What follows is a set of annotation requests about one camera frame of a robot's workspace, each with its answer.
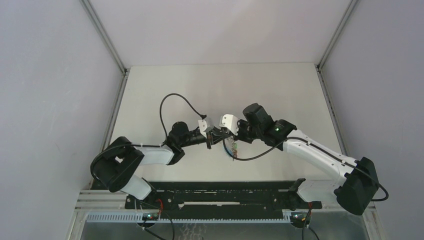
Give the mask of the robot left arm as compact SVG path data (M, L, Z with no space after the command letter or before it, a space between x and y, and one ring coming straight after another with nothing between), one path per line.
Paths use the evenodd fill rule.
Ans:
M139 165L174 165L184 156L184 147L205 143L208 148L228 136L238 134L238 123L226 121L220 127L199 120L198 127L189 130L185 122L176 122L161 145L135 144L118 137L90 165L93 178L114 193L128 186Z

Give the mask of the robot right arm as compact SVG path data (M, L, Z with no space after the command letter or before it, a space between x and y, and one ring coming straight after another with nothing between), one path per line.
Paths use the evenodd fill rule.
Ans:
M382 188L372 160L339 154L311 139L294 124L273 120L258 103L242 111L237 138L251 143L261 140L270 150L278 149L308 162L325 173L328 181L304 180L289 194L289 203L302 208L308 202L336 202L353 215L360 216Z

